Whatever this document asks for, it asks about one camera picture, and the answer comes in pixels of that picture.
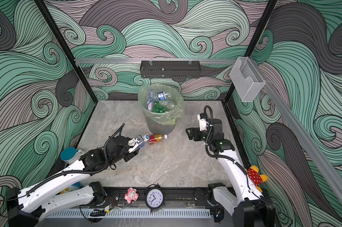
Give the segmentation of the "crushed bottle blue label front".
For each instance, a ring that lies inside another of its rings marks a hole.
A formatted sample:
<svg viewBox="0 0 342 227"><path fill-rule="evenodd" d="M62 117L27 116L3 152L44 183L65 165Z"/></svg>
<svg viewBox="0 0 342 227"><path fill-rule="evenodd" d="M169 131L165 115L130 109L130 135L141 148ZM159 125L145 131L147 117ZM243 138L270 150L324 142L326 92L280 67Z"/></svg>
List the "crushed bottle blue label front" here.
<svg viewBox="0 0 342 227"><path fill-rule="evenodd" d="M142 147L144 147L146 145L146 141L142 141L138 143L138 149L141 149Z"/></svg>

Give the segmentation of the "black wall shelf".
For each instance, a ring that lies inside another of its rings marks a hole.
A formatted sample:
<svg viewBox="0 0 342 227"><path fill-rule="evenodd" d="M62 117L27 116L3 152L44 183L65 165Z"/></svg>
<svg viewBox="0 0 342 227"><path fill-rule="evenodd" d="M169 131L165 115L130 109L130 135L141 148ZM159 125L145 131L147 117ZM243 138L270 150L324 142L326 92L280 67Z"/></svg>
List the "black wall shelf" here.
<svg viewBox="0 0 342 227"><path fill-rule="evenodd" d="M142 78L146 79L186 79L199 78L201 65L199 61L142 61L140 65Z"/></svg>

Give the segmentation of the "pink plush toy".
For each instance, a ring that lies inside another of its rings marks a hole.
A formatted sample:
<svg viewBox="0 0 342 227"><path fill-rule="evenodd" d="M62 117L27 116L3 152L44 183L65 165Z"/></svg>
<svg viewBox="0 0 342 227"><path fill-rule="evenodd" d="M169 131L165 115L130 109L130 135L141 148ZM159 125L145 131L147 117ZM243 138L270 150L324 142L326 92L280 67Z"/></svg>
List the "pink plush toy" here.
<svg viewBox="0 0 342 227"><path fill-rule="evenodd" d="M124 199L128 204L130 204L132 201L137 201L139 198L139 194L137 193L137 189L135 188L128 188L127 193L124 196Z"/></svg>

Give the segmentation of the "green Sprite bottle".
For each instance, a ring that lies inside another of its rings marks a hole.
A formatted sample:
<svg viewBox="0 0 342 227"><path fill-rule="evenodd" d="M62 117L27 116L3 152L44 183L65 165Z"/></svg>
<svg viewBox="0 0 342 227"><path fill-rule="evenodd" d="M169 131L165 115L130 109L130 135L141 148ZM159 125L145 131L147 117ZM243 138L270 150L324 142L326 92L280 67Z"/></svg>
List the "green Sprite bottle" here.
<svg viewBox="0 0 342 227"><path fill-rule="evenodd" d="M162 113L165 113L166 111L167 109L163 105L154 102L153 107L152 107L153 113L162 114Z"/></svg>

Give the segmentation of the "yellow printed cup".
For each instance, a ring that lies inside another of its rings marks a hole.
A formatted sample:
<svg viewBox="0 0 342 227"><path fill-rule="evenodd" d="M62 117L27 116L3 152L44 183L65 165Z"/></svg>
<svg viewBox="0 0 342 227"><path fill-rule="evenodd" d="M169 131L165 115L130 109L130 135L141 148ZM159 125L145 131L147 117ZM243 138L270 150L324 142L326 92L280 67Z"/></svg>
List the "yellow printed cup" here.
<svg viewBox="0 0 342 227"><path fill-rule="evenodd" d="M68 186L67 188L65 188L64 190L62 190L59 194L65 194L71 191L76 191L78 189L82 188L82 185L80 182L74 183L70 186Z"/></svg>

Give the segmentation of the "clear acrylic wall holder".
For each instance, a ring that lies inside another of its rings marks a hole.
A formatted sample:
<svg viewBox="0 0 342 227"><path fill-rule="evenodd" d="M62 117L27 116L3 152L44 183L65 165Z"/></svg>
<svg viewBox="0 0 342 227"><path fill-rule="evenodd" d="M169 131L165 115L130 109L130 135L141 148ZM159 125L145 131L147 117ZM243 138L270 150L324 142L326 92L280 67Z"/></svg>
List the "clear acrylic wall holder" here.
<svg viewBox="0 0 342 227"><path fill-rule="evenodd" d="M249 57L238 57L229 74L242 102L253 102L265 81L257 62Z"/></svg>

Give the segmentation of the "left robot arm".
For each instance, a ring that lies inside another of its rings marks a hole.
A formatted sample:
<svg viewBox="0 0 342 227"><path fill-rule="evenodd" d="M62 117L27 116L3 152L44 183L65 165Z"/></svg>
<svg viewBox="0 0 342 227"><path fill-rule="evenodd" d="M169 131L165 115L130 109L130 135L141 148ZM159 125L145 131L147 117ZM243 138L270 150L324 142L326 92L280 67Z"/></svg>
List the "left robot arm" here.
<svg viewBox="0 0 342 227"><path fill-rule="evenodd" d="M101 206L107 193L100 182L93 182L75 191L62 194L69 186L108 168L114 169L120 160L128 162L149 140L149 135L133 139L121 135L119 127L105 142L92 149L65 169L28 188L10 189L5 202L10 227L34 227L46 217L72 207Z"/></svg>

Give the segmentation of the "black alarm clock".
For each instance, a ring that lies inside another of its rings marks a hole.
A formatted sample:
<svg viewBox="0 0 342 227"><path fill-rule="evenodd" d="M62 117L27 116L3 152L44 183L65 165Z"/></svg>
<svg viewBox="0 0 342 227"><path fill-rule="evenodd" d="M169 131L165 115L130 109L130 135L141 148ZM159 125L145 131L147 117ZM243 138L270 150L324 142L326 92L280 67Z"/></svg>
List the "black alarm clock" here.
<svg viewBox="0 0 342 227"><path fill-rule="evenodd" d="M165 196L159 184L149 185L145 191L145 204L151 212L159 211L164 207Z"/></svg>

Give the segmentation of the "teal round lid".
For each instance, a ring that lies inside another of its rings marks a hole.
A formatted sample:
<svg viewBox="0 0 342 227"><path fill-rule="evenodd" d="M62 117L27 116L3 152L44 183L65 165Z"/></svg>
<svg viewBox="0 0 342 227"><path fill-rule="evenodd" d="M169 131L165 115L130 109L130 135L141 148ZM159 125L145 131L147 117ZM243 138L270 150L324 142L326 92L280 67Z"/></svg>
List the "teal round lid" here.
<svg viewBox="0 0 342 227"><path fill-rule="evenodd" d="M77 159L77 152L78 152L78 150L75 149L74 147L66 148L61 152L60 158L62 161L66 162L68 164L72 164Z"/></svg>

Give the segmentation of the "clear bottle blue cap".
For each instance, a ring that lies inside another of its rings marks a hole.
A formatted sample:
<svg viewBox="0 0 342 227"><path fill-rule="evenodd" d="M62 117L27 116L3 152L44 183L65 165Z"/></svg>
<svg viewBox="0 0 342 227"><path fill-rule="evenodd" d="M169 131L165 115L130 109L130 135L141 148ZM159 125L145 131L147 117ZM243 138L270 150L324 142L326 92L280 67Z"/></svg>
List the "clear bottle blue cap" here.
<svg viewBox="0 0 342 227"><path fill-rule="evenodd" d="M159 101L163 101L163 100L170 100L172 97L170 92L160 92L157 94L157 98L159 99Z"/></svg>
<svg viewBox="0 0 342 227"><path fill-rule="evenodd" d="M160 105L163 106L166 110L173 110L176 104L171 100L161 100L159 101Z"/></svg>

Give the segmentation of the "aluminium wall rail back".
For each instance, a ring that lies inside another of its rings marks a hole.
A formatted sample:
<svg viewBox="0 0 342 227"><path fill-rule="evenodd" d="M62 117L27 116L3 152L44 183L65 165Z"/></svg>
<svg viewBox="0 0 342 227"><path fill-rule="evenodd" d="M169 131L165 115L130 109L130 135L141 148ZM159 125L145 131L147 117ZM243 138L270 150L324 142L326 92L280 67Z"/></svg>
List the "aluminium wall rail back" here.
<svg viewBox="0 0 342 227"><path fill-rule="evenodd" d="M229 65L234 64L236 59L181 59L181 58L75 58L76 64L140 64L142 61L148 61L152 63L153 61L199 61L200 64L221 64Z"/></svg>

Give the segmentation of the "yellow duck toy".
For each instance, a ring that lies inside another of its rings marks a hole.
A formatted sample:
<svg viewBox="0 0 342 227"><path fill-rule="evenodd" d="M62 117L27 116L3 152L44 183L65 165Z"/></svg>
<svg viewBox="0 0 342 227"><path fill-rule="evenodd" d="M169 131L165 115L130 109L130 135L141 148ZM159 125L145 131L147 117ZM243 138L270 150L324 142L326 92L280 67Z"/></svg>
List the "yellow duck toy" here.
<svg viewBox="0 0 342 227"><path fill-rule="evenodd" d="M262 193L262 189L259 187L260 184L266 182L268 177L266 175L259 174L259 168L257 166L251 166L248 170L248 177L252 180L256 188Z"/></svg>

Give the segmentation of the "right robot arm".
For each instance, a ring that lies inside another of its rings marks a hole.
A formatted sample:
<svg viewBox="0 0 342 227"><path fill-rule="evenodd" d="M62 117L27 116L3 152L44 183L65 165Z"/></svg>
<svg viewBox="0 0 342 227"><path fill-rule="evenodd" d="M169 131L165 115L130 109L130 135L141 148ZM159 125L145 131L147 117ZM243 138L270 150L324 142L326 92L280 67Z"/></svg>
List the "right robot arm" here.
<svg viewBox="0 0 342 227"><path fill-rule="evenodd" d="M207 155L216 158L226 171L234 194L225 186L215 186L212 187L212 196L232 216L233 226L274 227L276 210L273 202L249 178L231 141L226 140L222 132L188 128L186 133L189 140L204 142Z"/></svg>

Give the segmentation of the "red yellow label bottle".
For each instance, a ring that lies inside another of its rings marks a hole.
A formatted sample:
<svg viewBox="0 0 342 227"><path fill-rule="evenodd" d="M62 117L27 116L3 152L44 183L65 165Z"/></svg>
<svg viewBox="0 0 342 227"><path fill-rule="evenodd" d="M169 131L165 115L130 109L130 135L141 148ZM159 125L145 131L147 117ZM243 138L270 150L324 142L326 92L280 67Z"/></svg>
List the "red yellow label bottle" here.
<svg viewBox="0 0 342 227"><path fill-rule="evenodd" d="M149 136L149 144L154 145L168 139L167 134L154 134Z"/></svg>

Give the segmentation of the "long clear bottle white cap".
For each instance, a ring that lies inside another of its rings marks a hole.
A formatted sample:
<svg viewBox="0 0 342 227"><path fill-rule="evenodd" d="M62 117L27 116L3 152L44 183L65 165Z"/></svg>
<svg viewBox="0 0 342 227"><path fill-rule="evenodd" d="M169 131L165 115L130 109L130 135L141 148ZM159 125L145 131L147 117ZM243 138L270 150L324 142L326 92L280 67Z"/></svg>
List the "long clear bottle white cap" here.
<svg viewBox="0 0 342 227"><path fill-rule="evenodd" d="M157 93L156 93L156 91L153 90L153 89L148 90L147 105L146 105L148 111L150 111L150 112L152 111L153 104L154 104L154 102L156 100L157 100Z"/></svg>

